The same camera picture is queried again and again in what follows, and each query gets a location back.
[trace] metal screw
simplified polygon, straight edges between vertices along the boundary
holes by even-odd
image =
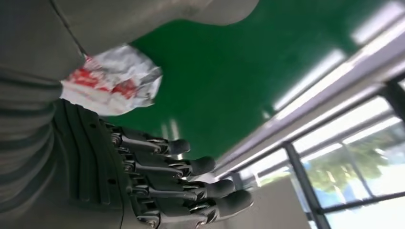
[[[125,166],[124,167],[125,172],[129,172],[132,170],[131,166]]]
[[[155,228],[155,225],[156,225],[156,222],[155,221],[153,221],[153,220],[151,220],[151,221],[148,221],[148,222],[146,222],[149,226],[151,226],[152,228]]]
[[[197,223],[197,226],[195,228],[199,228],[199,227],[201,227],[203,225],[205,225],[205,222],[199,222],[199,223]]]

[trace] green epoxy floor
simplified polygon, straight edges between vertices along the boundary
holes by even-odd
[[[274,104],[328,53],[356,52],[350,34],[386,2],[261,0],[229,26],[164,25],[133,42],[163,69],[155,105],[111,121],[186,138],[188,158],[218,158],[274,115]]]

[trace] glass pane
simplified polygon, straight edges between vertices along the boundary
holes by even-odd
[[[295,141],[293,145],[297,152],[301,153],[390,109],[391,107],[385,99],[376,97],[323,127],[303,136]]]
[[[241,178],[242,180],[246,180],[250,177],[255,177],[258,173],[263,172],[284,161],[287,161],[287,153],[285,149],[282,148],[252,164],[251,166],[242,169],[240,171]]]
[[[327,146],[302,158],[322,207],[369,198],[342,144]]]
[[[402,229],[405,198],[327,214],[332,229]]]
[[[280,180],[282,178],[288,177],[291,175],[291,172],[287,166],[282,167],[274,172],[271,172],[265,176],[259,178],[260,186],[270,184],[271,182]]]
[[[405,191],[405,128],[397,117],[343,140],[374,195]]]

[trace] robotic hand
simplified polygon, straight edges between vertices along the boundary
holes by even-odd
[[[193,229],[249,206],[249,194],[229,183],[180,179],[214,167],[210,158],[173,159],[190,149],[185,141],[142,135],[144,146],[134,145],[125,129],[113,136],[97,114],[59,97],[60,81],[83,66],[83,54],[175,19],[234,23],[257,3],[0,1],[1,228]]]
[[[136,212],[137,218],[153,228],[178,228],[182,225],[183,228],[193,229],[228,219],[253,204],[250,193],[244,190],[235,192],[231,180],[208,184],[181,179],[213,170],[215,161],[212,158],[175,160],[162,153],[165,150],[161,148],[167,149],[167,144],[161,143],[170,141],[166,139],[154,141],[156,138],[146,133],[128,129],[122,131],[123,128],[111,124],[107,126],[111,132],[112,142],[123,158],[124,170],[131,181],[129,193],[132,203],[142,206],[142,211]],[[116,141],[118,136],[120,139],[125,136],[128,140]],[[137,141],[131,141],[129,137],[136,138]],[[156,145],[154,147],[148,145],[145,148],[145,143]]]

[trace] gray fabric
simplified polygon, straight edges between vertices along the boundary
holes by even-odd
[[[84,59],[49,0],[0,1],[0,68],[61,80]]]
[[[128,43],[176,19],[227,25],[244,19],[258,0],[54,0],[87,54]]]

